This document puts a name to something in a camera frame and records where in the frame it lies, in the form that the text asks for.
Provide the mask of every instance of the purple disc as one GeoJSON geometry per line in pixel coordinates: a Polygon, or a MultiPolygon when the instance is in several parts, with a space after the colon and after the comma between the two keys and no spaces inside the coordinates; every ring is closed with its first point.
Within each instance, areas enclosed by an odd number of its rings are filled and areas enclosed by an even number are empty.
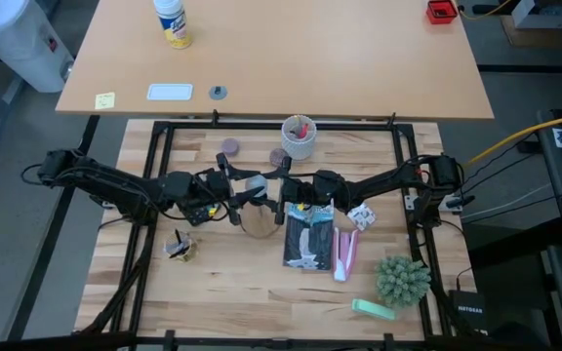
{"type": "Polygon", "coordinates": [[[240,150],[240,143],[233,137],[226,138],[221,145],[222,153],[227,156],[235,156],[240,150]]]}
{"type": "Polygon", "coordinates": [[[283,164],[283,159],[286,156],[289,156],[289,155],[284,149],[282,149],[282,148],[274,149],[274,150],[270,151],[270,163],[274,167],[281,167],[281,165],[283,164]]]}

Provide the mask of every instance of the green sponge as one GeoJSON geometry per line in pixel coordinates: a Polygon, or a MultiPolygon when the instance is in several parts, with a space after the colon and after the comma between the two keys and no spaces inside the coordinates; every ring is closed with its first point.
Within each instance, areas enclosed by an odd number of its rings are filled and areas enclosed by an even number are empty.
{"type": "Polygon", "coordinates": [[[393,321],[396,319],[396,312],[391,308],[387,308],[370,301],[362,300],[360,298],[354,298],[352,300],[352,310],[357,313],[363,313],[372,317],[389,321],[393,321]]]}

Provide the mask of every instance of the pen holder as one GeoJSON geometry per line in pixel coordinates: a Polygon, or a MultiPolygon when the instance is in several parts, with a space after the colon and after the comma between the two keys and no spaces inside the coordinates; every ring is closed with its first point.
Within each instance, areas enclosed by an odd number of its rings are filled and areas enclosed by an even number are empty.
{"type": "Polygon", "coordinates": [[[294,160],[304,160],[311,155],[316,143],[316,124],[307,116],[295,115],[283,122],[281,126],[281,145],[294,160]],[[299,131],[307,125],[305,137],[292,132],[299,131]]]}

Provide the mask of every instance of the white trash bin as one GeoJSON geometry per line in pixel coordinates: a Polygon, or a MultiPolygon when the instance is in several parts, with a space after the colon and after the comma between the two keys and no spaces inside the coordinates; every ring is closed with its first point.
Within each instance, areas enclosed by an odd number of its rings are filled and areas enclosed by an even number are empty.
{"type": "Polygon", "coordinates": [[[34,0],[0,0],[0,59],[40,93],[61,91],[73,63],[34,0]]]}

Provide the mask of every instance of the wooden work surface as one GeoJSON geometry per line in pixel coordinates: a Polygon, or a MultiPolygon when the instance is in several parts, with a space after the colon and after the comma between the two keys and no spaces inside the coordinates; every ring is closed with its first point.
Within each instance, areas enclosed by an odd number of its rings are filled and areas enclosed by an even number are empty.
{"type": "Polygon", "coordinates": [[[426,0],[183,3],[194,42],[176,50],[152,1],[101,0],[57,111],[494,118],[461,20],[430,24],[426,0]],[[149,101],[155,83],[191,83],[192,99],[149,101]]]}
{"type": "MultiPolygon", "coordinates": [[[[151,120],[129,122],[118,169],[141,176],[152,125],[151,120]]],[[[420,154],[442,151],[435,124],[415,124],[415,130],[420,154]]],[[[272,169],[267,160],[269,150],[280,146],[276,131],[176,130],[168,172],[194,173],[213,167],[226,137],[240,140],[240,153],[229,160],[232,165],[240,169],[272,169]]],[[[154,172],[163,144],[160,139],[154,172]]],[[[393,168],[389,132],[318,132],[314,154],[308,160],[294,162],[292,170],[304,173],[330,169],[349,180],[359,180],[393,168]]],[[[243,184],[234,184],[236,191],[242,190],[240,185],[243,184]]],[[[271,182],[269,189],[269,194],[277,194],[278,184],[271,182]]],[[[175,330],[180,337],[380,340],[384,332],[391,332],[400,340],[423,339],[417,306],[400,310],[397,320],[392,322],[359,315],[350,309],[353,298],[378,302],[374,272],[380,259],[410,255],[400,192],[384,194],[367,203],[377,214],[377,222],[360,235],[355,266],[345,283],[334,282],[331,272],[284,267],[285,227],[269,238],[256,239],[230,225],[228,219],[192,228],[187,222],[160,216],[146,281],[140,335],[163,336],[165,330],[175,330]],[[176,262],[163,253],[163,243],[173,235],[174,228],[189,231],[198,241],[200,250],[193,261],[176,262]]],[[[119,216],[116,211],[107,211],[103,221],[119,216]]],[[[442,217],[461,225],[456,216],[442,217]]],[[[340,228],[351,228],[339,212],[335,221],[340,228]]],[[[116,291],[130,226],[119,222],[100,232],[76,329],[89,325],[116,291]]],[[[447,291],[454,288],[457,274],[470,266],[465,240],[447,224],[435,228],[434,235],[447,291]]],[[[475,291],[471,272],[462,275],[462,286],[475,291]]],[[[129,326],[132,295],[126,304],[124,328],[129,326]]],[[[429,305],[433,329],[440,333],[431,293],[429,305]]]]}

